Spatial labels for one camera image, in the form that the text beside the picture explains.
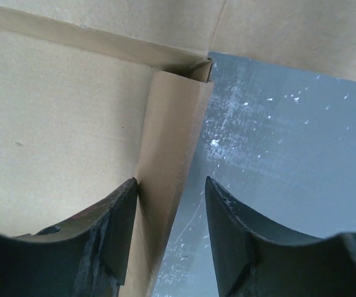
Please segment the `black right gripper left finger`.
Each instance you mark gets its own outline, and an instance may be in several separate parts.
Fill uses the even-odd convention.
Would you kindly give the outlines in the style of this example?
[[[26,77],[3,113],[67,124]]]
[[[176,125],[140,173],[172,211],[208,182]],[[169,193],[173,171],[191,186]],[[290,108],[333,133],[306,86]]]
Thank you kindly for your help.
[[[117,296],[124,285],[137,180],[38,233],[0,235],[0,296]]]

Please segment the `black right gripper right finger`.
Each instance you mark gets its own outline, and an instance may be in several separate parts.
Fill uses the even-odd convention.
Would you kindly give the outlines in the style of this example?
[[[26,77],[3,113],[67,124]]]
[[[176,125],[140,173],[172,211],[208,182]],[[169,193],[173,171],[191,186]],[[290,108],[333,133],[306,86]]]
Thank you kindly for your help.
[[[292,230],[212,178],[205,197],[220,296],[356,296],[356,233],[321,239]]]

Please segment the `brown cardboard box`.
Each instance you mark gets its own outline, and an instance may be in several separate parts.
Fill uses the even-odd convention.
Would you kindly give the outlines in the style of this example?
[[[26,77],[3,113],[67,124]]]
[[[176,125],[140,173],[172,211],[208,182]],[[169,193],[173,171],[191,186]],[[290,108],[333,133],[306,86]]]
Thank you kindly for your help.
[[[217,296],[208,176],[356,232],[356,1],[0,1],[0,234],[136,177],[121,296]]]

